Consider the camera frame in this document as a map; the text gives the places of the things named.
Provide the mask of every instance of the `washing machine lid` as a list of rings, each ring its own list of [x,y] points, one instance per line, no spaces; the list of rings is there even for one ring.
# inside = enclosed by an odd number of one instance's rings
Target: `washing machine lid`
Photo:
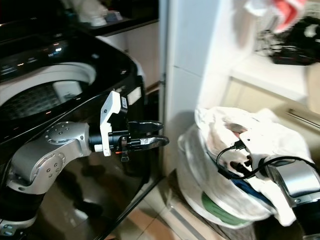
[[[0,43],[68,26],[59,0],[1,0]]]

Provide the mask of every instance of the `black cable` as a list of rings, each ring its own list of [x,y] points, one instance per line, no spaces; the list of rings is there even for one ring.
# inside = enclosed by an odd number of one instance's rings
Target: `black cable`
[[[303,161],[305,162],[306,164],[308,164],[310,167],[312,167],[316,173],[320,176],[320,170],[317,168],[317,166],[312,163],[312,162],[309,162],[301,157],[298,157],[298,156],[279,156],[279,157],[276,157],[272,160],[269,160],[267,162],[264,162],[262,165],[260,165],[259,167],[257,167],[255,170],[251,171],[249,174],[246,174],[244,176],[235,176],[234,174],[230,174],[228,172],[228,170],[226,170],[223,166],[221,166],[219,164],[219,159],[221,157],[222,154],[224,154],[225,152],[231,150],[231,149],[234,149],[236,147],[234,146],[231,146],[231,147],[228,147],[224,150],[222,150],[218,156],[216,157],[216,160],[215,160],[215,163],[217,164],[217,167],[218,167],[218,172],[221,173],[223,176],[225,176],[226,178],[228,179],[235,179],[235,180],[244,180],[244,179],[248,179],[250,177],[253,177],[257,172],[259,172],[260,170],[262,170],[263,168],[265,168],[266,166],[276,162],[276,161],[279,161],[279,160],[299,160],[299,161]]]
[[[215,163],[216,163],[216,165],[219,167],[219,166],[221,166],[220,165],[220,163],[219,163],[219,159],[220,159],[220,157],[222,156],[222,154],[224,154],[225,152],[227,152],[227,151],[229,151],[229,150],[231,150],[231,149],[234,149],[234,147],[232,147],[232,146],[230,146],[230,147],[227,147],[226,149],[223,149],[219,154],[218,154],[218,156],[216,157],[216,160],[215,160]]]

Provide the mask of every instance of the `blue fabric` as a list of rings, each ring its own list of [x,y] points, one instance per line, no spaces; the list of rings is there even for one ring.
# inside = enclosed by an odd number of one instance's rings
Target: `blue fabric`
[[[244,191],[246,194],[249,194],[257,199],[260,199],[266,204],[268,204],[269,206],[274,207],[274,205],[268,198],[266,198],[261,192],[254,190],[253,187],[246,181],[238,180],[238,179],[231,179],[231,181],[233,182],[234,185],[236,185],[239,189]]]

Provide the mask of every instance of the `cable connector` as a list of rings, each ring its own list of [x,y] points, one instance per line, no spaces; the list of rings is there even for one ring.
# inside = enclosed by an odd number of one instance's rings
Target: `cable connector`
[[[246,148],[246,145],[241,141],[236,141],[232,146],[231,146],[231,149],[238,149],[238,150],[241,150],[241,149],[245,149]]]

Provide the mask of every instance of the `white laundry bag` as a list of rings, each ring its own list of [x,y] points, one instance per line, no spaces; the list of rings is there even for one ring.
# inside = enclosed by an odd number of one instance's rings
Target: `white laundry bag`
[[[311,161],[304,139],[277,123],[278,118],[267,109],[258,113],[230,107],[197,109],[195,121],[196,124],[178,140],[178,183],[190,206],[211,222],[233,229],[272,214],[283,226],[291,225],[295,215],[275,183],[257,177],[246,182],[227,179],[218,173],[213,159],[238,141],[240,133],[256,129],[267,132],[273,152]],[[220,164],[242,176],[230,162],[244,164],[248,161],[247,155],[244,149],[227,151],[221,156]]]

